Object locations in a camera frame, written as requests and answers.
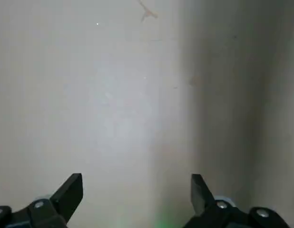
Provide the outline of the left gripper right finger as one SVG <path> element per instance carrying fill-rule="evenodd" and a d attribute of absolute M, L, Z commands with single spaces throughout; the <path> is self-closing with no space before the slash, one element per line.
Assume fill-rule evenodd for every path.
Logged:
<path fill-rule="evenodd" d="M 274 210 L 253 207 L 241 211 L 229 198 L 214 197 L 202 175 L 191 175 L 191 203 L 194 216 L 185 228 L 288 228 Z"/>

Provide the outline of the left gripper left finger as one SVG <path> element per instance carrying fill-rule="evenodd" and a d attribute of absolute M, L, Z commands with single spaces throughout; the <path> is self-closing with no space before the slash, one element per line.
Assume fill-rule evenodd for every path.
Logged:
<path fill-rule="evenodd" d="M 0 228 L 66 228 L 82 199 L 82 174 L 73 173 L 50 198 L 35 200 L 16 212 L 0 206 Z"/>

